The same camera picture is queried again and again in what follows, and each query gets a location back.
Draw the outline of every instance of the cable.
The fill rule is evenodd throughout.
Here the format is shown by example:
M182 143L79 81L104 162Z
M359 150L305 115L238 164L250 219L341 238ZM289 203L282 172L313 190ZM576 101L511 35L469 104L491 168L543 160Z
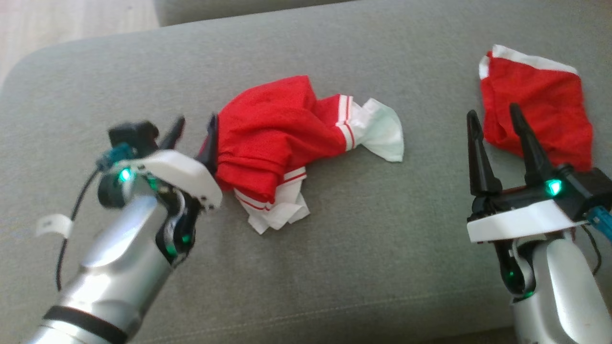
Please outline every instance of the cable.
M602 254L601 252L599 252L597 242L595 241L593 234L591 234L591 231L589 231L585 225L582 225L582 229L584 229L586 235L589 236L589 240L591 240L591 245L593 245L593 250L595 250L595 254L597 255L597 265L595 266L595 269L593 269L593 276L595 276L597 275L597 271L599 271L599 268L602 267Z
M77 218L78 210L81 207L81 202L83 202L83 197L85 197L85 193L87 192L87 189L89 189L89 186L91 185L91 182L94 181L95 176L98 174L98 172L100 172L100 170L98 168L96 168L89 175L89 178L87 179L85 184L83 184L83 187L81 188L81 192L79 193L78 197L76 198L75 205L72 208L72 214L70 215L70 221L74 222L74 220ZM62 278L62 263L64 262L64 254L66 253L66 247L67 246L68 246L68 239L64 238L64 241L62 242L62 248L59 250L58 265L56 266L56 269L55 269L55 285L57 286L58 291L62 291L62 282L61 282L61 278Z

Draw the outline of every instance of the green led light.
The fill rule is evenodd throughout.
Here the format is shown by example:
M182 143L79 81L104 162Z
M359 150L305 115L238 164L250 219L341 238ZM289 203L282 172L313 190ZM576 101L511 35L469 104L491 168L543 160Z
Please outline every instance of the green led light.
M178 253L176 252L176 249L173 246L166 245L166 251L168 252L169 255L173 257L178 256Z
M546 181L546 192L551 196L556 196L561 192L562 182L559 179L551 179Z
M129 168L124 168L123 170L121 170L121 172L119 172L119 180L121 182L125 182L129 180L131 177L132 177L132 172L130 171Z

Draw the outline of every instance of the seam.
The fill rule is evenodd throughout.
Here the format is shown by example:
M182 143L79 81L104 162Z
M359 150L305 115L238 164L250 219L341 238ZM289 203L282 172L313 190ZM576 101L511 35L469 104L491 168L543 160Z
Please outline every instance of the seam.
M167 335L167 336L163 336L163 337L157 337L157 338L150 338L150 339L146 339L146 340L141 340L139 342L134 342L134 344L146 344L146 343L157 343L157 342L161 342L163 341L164 343L176 343L180 340L185 340L186 337L192 337L195 335L205 335L205 337L212 337L215 335L226 335L226 334L237 334L237 333L241 333L241 332L245 332L245 331L249 331L248 328L245 327L253 327L256 326L258 328L270 328L270 327L275 327L275 326L281 326L284 324L291 324L291 323L298 323L301 321L305 321L305 320L314 320L314 319L320 319L320 318L331 318L334 317L335 315L337 315L336 313L334 314L328 314L328 313L332 313L332 312L338 312L338 313L351 313L351 312L356 312L361 308L364 307L385 307L389 304L405 304L409 301L414 301L414 300L424 300L424 299L428 299L430 297L440 297L442 295L451 295L451 294L461 294L461 293L465 293L465 292L475 292L475 291L482 291L482 290L486 290L486 289L490 289L493 288L494 286L486 286L484 288L480 287L480 288L465 288L463 290L459 290L459 291L453 291L453 292L449 292L449 293L441 293L441 294L426 294L426 295L421 295L421 296L402 296L402 297L392 297L389 299L382 299L382 300L378 300L378 301L370 301L370 302L364 302L361 304L352 304L352 305L345 305L345 306L338 306L338 307L331 307L331 308L322 308L319 310L313 310L313 311L309 311L309 312L302 312L302 313L295 313L295 314L291 314L291 315L285 315L285 316L277 316L274 318L270 318L267 320L262 320L262 321L251 321L251 322L247 322L247 323L242 323L242 324L235 324L235 325L229 325L229 326L220 326L220 327L212 327L209 329L202 329L202 330L198 330L198 331L192 331L192 332L187 332L187 333L183 333L183 334L178 334L178 335Z

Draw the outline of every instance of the gray fabric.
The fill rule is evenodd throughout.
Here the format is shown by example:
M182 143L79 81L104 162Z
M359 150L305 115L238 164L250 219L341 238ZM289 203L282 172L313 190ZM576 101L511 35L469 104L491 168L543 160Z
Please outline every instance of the gray fabric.
M162 26L349 0L154 0Z
M498 329L459 337L436 339L423 344L516 344L514 329Z
M40 216L68 213L106 129L182 113L178 150L194 154L211 111L244 89L307 74L319 96L374 97L399 114L406 157L359 148L308 166L312 211L257 235L228 195L198 222L190 259L170 278L135 343L397 343L511 324L490 245L472 245L465 114L482 112L477 63L494 43L576 67L595 126L595 163L612 173L612 4L372 0L203 21L67 43L34 53L0 95L0 275L4 331L23 340L54 302L57 237ZM519 158L491 149L506 187ZM93 192L68 246L65 278L116 216ZM603 236L598 280L612 290ZM592 250L583 245L593 262Z

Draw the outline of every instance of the red fabric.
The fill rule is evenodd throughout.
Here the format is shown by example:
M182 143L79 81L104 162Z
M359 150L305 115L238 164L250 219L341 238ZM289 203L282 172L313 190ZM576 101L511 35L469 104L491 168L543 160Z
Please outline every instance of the red fabric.
M553 165L571 163L591 169L592 127L586 117L580 77L574 73L536 69L491 52L488 77L481 81L485 106L485 139L523 156L510 119L510 103L518 103Z
M307 76L244 91L219 113L217 180L224 190L274 203L284 174L346 151L340 95L317 100Z

